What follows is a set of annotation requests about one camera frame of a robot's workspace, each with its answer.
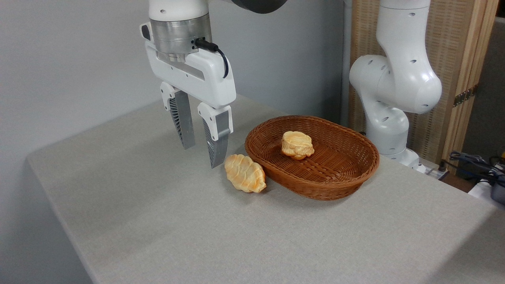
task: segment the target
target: white wall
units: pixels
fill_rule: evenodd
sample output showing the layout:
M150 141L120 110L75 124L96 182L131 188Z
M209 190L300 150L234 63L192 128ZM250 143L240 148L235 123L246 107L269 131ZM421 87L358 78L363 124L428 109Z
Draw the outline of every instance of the white wall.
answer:
M238 93L338 117L341 1L290 0L269 15L210 8ZM138 32L146 21L147 0L0 0L1 283L89 282L24 161L160 101Z

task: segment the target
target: brown wicker basket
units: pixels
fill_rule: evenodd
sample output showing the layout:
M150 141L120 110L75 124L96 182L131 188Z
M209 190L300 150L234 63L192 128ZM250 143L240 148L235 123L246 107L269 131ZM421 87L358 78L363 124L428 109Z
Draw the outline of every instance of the brown wicker basket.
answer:
M301 131L315 153L296 161L281 153L282 135ZM363 135L313 116L276 117L256 126L245 139L249 156L274 181L302 196L336 200L353 194L379 166L377 148Z

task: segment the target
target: toy bread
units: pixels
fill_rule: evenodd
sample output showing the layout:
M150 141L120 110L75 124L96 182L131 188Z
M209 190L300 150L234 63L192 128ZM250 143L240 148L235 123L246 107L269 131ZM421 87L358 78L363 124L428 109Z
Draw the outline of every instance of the toy bread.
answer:
M260 164L242 154L231 155L224 162L226 178L233 186L247 193L259 193L267 187L265 172Z
M288 131L282 136L282 153L295 160L305 159L314 153L310 136L299 131Z

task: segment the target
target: bread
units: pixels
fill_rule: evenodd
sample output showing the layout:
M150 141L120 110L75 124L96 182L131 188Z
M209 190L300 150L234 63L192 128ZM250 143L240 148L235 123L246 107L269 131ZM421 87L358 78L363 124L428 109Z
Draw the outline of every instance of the bread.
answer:
M226 178L238 190L259 193L267 187L263 168L247 156L242 154L229 156L224 162L224 169Z
M295 160L305 159L314 153L312 138L299 131L288 131L282 136L282 153Z

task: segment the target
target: gray table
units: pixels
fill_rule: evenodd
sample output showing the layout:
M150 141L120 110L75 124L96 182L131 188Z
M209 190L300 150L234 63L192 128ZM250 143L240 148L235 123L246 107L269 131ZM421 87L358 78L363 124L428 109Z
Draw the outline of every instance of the gray table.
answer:
M191 101L193 109L196 102ZM238 97L229 153L281 115ZM184 151L154 104L29 163L96 283L503 283L505 214L393 161L355 194L314 201L210 169L201 119Z

